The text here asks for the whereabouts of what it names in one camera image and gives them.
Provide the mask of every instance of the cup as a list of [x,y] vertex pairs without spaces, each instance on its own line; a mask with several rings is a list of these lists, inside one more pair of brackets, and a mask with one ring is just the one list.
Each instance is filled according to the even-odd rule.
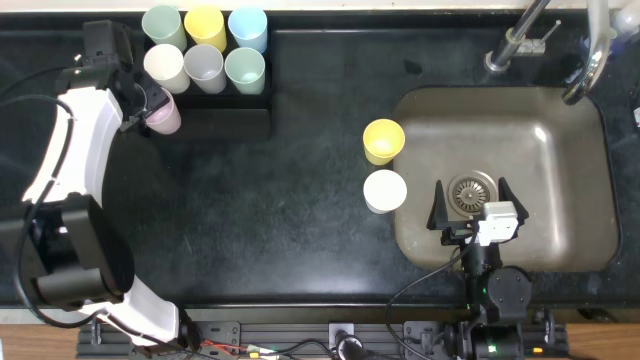
[[222,53],[211,45],[196,45],[184,54],[184,71],[207,94],[217,94],[227,86],[222,70]]
[[378,170],[367,177],[363,192],[369,210],[384,214],[402,205],[407,198],[407,184],[396,172]]
[[180,117],[180,112],[178,111],[176,103],[173,101],[171,93],[165,88],[162,88],[162,91],[167,94],[169,102],[151,114],[151,116],[147,118],[146,122],[147,126],[152,130],[155,130],[160,134],[168,135],[173,134],[180,128],[180,125],[182,125],[182,118]]
[[362,141],[367,160],[374,165],[384,165],[404,147],[404,131],[393,120],[379,119],[367,126]]
[[224,17],[215,6],[199,6],[184,17],[184,26],[197,44],[213,45],[220,52],[227,48]]
[[182,52],[175,46],[161,44],[152,47],[144,56],[144,70],[160,86],[173,94],[189,87],[189,76],[184,71]]
[[260,94],[264,90],[265,63],[254,49],[237,48],[227,55],[224,71],[242,94]]
[[267,50],[267,14],[260,8],[234,10],[229,16],[229,31],[239,46],[264,53]]
[[156,44],[171,44],[180,51],[187,48],[182,18],[174,7],[158,5],[142,16],[142,29]]

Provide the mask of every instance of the drain strainer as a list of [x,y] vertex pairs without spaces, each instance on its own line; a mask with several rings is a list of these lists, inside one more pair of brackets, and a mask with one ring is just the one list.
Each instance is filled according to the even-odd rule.
[[449,184],[451,207],[462,216],[480,214],[484,203],[498,200],[497,193],[493,180],[480,171],[460,174]]

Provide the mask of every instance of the stainless steel sink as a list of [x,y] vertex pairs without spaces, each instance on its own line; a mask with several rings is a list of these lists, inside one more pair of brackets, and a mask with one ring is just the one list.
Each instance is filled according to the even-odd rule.
[[393,119],[406,144],[393,167],[408,196],[396,210],[396,240],[414,263],[434,268],[452,247],[426,229],[437,180],[449,218],[496,201],[505,177],[529,211],[519,237],[500,246],[505,265],[536,271],[588,271],[615,256],[619,234],[598,109],[573,106],[556,88],[429,88],[405,95]]

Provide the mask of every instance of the white wall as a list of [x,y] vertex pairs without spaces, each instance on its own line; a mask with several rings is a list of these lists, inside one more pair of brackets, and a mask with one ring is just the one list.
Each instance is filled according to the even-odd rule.
[[[215,4],[223,10],[257,5],[270,10],[369,10],[369,9],[513,9],[533,0],[0,0],[0,12],[17,11],[142,11],[156,4],[181,10]],[[630,0],[609,0],[619,8]],[[553,0],[550,8],[584,8],[585,0]]]

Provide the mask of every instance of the wooden surface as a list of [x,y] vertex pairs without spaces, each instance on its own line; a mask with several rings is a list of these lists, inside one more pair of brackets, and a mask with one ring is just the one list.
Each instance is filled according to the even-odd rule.
[[[572,355],[596,360],[640,359],[640,324],[568,326]],[[46,325],[0,325],[4,360],[71,360],[78,330]]]

